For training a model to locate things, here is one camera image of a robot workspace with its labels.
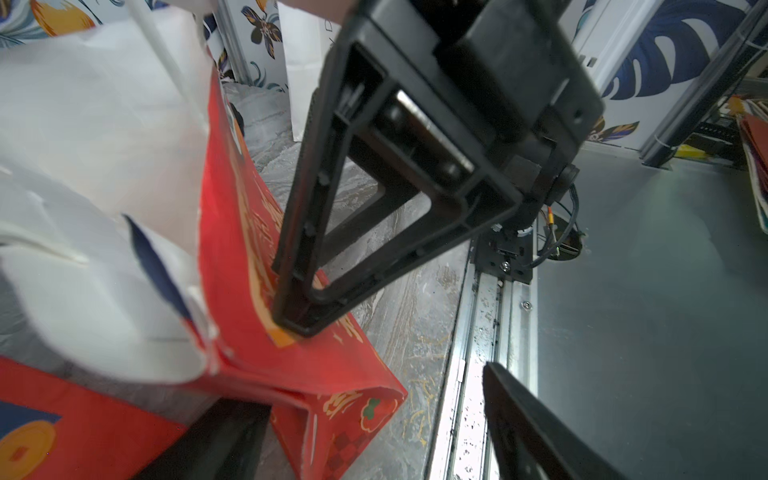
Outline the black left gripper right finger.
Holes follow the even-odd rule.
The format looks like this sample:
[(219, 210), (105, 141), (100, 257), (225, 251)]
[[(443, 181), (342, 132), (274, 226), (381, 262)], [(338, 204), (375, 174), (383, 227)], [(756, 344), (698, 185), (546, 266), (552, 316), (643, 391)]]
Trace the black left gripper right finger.
[(483, 368), (485, 416), (502, 479), (622, 479), (504, 366)]

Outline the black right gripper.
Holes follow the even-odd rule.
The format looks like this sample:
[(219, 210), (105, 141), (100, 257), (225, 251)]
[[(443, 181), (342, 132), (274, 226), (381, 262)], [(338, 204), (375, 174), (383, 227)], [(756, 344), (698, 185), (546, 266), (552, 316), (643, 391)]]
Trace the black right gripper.
[[(565, 197), (603, 106), (555, 1), (361, 1), (310, 101), (273, 267), (274, 321), (318, 334), (414, 268)], [(417, 195), (428, 210), (325, 287), (318, 271)]]

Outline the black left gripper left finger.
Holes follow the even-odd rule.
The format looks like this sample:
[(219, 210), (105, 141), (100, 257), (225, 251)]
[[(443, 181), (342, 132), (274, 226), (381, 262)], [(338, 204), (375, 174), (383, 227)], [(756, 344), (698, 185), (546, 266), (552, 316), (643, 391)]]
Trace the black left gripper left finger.
[(220, 399), (136, 479), (253, 479), (271, 407)]

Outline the red paper bag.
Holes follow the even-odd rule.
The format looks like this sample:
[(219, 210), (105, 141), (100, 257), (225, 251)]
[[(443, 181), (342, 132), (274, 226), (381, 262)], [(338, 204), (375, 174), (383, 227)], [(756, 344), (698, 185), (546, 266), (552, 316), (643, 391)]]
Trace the red paper bag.
[(407, 393), (356, 319), (272, 318), (283, 213), (200, 19), (167, 1), (1, 5), (1, 272), (45, 347), (113, 381), (270, 409), (340, 479)]

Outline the white happy paper bag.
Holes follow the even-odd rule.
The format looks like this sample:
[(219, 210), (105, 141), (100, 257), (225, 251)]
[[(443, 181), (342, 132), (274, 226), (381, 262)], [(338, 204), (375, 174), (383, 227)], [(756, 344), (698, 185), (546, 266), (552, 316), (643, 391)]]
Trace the white happy paper bag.
[(334, 22), (278, 3), (293, 139), (303, 139), (310, 103), (328, 51), (340, 30)]

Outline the aluminium linear rail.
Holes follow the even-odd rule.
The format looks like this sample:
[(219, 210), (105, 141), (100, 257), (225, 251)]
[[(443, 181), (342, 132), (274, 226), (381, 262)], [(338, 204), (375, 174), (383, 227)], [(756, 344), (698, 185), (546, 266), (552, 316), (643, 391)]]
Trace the aluminium linear rail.
[(497, 362), (538, 394), (538, 282), (485, 273), (470, 244), (427, 479), (498, 479), (483, 368)]

